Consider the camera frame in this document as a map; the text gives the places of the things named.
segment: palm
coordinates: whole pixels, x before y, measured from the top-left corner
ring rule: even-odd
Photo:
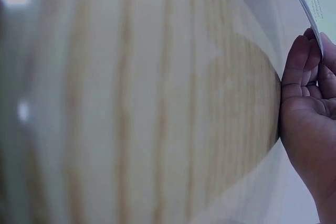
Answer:
[[[336,195],[336,77],[326,67],[333,63],[326,53],[321,62],[308,29],[294,42],[282,78],[281,139],[317,204]]]

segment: wood grain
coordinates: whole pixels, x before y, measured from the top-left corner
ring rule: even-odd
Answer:
[[[276,209],[287,45],[272,0],[3,5],[8,223],[257,224]]]

